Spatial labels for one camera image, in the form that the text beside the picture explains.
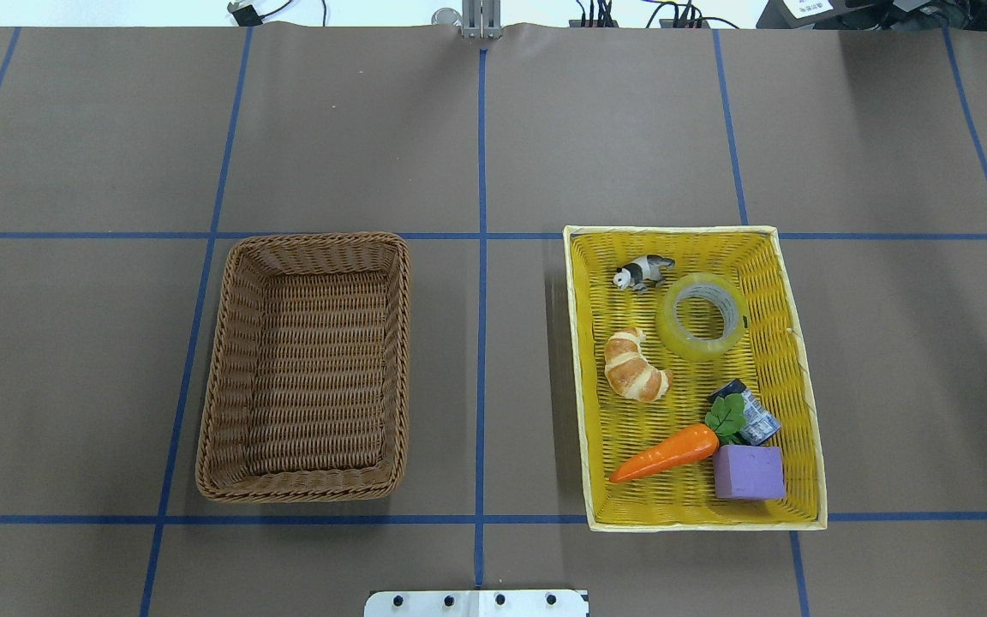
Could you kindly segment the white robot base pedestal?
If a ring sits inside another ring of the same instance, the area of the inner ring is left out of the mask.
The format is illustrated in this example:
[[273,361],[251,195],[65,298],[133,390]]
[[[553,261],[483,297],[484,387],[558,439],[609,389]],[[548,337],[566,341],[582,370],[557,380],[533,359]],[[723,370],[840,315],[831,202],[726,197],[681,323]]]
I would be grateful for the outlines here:
[[369,595],[364,616],[589,616],[586,590],[393,590]]

